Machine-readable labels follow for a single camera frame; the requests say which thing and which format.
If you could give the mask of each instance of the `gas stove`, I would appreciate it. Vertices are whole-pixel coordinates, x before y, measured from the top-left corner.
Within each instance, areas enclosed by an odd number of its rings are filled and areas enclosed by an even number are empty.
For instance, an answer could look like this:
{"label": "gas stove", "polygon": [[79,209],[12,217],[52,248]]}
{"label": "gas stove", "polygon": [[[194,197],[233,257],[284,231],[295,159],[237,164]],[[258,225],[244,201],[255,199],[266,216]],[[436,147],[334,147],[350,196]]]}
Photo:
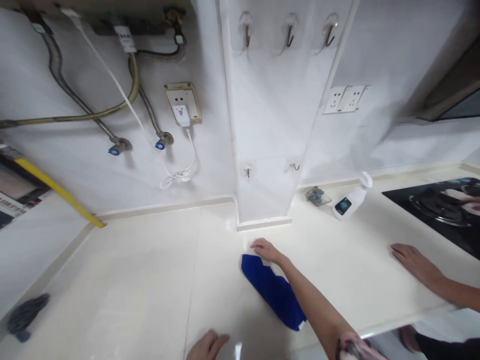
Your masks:
{"label": "gas stove", "polygon": [[450,196],[452,193],[480,197],[480,180],[464,177],[383,192],[395,204],[480,260],[480,212]]}

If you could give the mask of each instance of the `power outlet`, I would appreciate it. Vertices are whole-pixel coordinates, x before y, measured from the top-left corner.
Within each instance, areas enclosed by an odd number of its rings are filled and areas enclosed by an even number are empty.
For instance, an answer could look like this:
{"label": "power outlet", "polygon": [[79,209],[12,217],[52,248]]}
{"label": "power outlet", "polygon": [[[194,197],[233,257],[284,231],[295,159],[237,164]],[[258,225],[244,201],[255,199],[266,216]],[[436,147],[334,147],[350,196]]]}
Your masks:
{"label": "power outlet", "polygon": [[324,114],[334,114],[339,110],[340,102],[344,96],[346,86],[335,86],[330,89],[328,101],[326,102]]}
{"label": "power outlet", "polygon": [[176,106],[185,105],[192,122],[200,122],[202,120],[197,93],[191,82],[166,84],[164,87],[166,97],[172,109]]}
{"label": "power outlet", "polygon": [[337,112],[351,113],[358,110],[358,104],[364,90],[365,85],[347,86],[341,98],[340,105],[338,105]]}

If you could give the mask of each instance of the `blue cloth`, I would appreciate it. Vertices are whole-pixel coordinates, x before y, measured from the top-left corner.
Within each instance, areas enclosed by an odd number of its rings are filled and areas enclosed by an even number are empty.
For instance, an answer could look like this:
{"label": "blue cloth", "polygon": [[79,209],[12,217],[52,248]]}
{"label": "blue cloth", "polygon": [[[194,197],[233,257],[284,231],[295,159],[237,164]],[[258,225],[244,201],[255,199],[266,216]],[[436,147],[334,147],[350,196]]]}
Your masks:
{"label": "blue cloth", "polygon": [[262,259],[255,255],[242,255],[241,270],[278,318],[290,329],[299,331],[299,325],[307,317],[283,276],[275,275],[272,268],[264,266]]}

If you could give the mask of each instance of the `power cord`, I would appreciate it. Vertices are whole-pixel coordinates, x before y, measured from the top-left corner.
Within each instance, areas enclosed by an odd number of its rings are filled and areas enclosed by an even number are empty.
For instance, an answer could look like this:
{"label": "power cord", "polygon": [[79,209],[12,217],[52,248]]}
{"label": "power cord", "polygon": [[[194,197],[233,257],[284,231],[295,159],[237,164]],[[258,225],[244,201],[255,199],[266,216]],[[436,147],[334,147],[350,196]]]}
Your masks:
{"label": "power cord", "polygon": [[136,121],[138,122],[138,125],[140,126],[140,129],[141,131],[143,132],[143,136],[145,137],[145,140],[147,141],[147,143],[150,145],[149,148],[151,149],[151,151],[153,152],[154,156],[156,159],[160,159],[160,162],[161,164],[163,165],[166,173],[168,174],[168,176],[166,178],[164,178],[161,183],[160,183],[160,189],[162,190],[165,190],[167,189],[175,179],[181,179],[183,182],[187,182],[189,181],[191,178],[190,178],[190,175],[192,173],[192,167],[195,165],[195,163],[197,162],[197,151],[195,150],[195,145],[194,145],[194,142],[192,140],[192,136],[190,134],[190,129],[188,127],[185,127],[185,131],[188,135],[188,139],[190,140],[190,144],[191,144],[191,148],[193,150],[193,162],[191,163],[191,165],[189,167],[187,167],[185,170],[181,170],[181,171],[177,171],[175,172],[174,174],[171,174],[169,169],[167,168],[167,165],[165,164],[164,160],[163,160],[163,157],[158,154],[155,150],[154,150],[154,145],[151,143],[150,139],[149,139],[149,136],[147,135],[147,132],[145,131],[145,128],[137,114],[137,112],[135,111],[134,107],[132,106],[132,103],[130,102],[129,98],[127,97],[127,95],[125,94],[124,90],[122,89],[122,86],[120,85],[119,81],[117,80],[117,78],[115,77],[114,73],[110,70],[109,66],[107,65],[107,63],[104,61],[104,59],[102,58],[102,56],[100,55],[100,53],[97,51],[97,49],[95,48],[95,46],[92,44],[92,42],[90,41],[89,37],[87,36],[87,34],[85,33],[84,31],[84,28],[82,26],[82,22],[80,20],[80,15],[73,9],[68,9],[68,8],[62,8],[61,9],[61,12],[64,13],[65,15],[67,15],[71,21],[73,22],[73,24],[75,25],[75,27],[80,31],[81,35],[83,36],[83,38],[85,39],[86,43],[88,44],[88,46],[92,49],[92,51],[94,52],[94,54],[96,55],[96,57],[100,60],[101,64],[105,67],[106,71],[108,72],[108,74],[110,75],[110,77],[113,79],[113,82],[115,83],[116,87],[118,88],[118,90],[120,91],[120,94],[121,96],[123,97],[123,99],[125,100],[126,104],[128,105],[128,108],[130,109],[131,113],[133,114],[133,116],[135,117]]}

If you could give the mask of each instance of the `bottle label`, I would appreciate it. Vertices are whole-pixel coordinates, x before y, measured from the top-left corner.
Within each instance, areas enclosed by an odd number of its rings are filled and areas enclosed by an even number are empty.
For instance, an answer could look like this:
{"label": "bottle label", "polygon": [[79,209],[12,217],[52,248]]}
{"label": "bottle label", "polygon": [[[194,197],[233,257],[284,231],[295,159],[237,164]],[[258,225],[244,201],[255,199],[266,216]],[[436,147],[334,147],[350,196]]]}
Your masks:
{"label": "bottle label", "polygon": [[137,48],[135,47],[134,38],[130,33],[130,29],[128,26],[115,26],[115,32],[118,35],[118,39],[120,40],[121,46],[123,47],[123,51],[127,54],[129,53],[136,53]]}
{"label": "bottle label", "polygon": [[352,203],[344,197],[342,201],[335,205],[335,210],[337,210],[340,215],[343,215],[347,212],[350,206],[352,206]]}

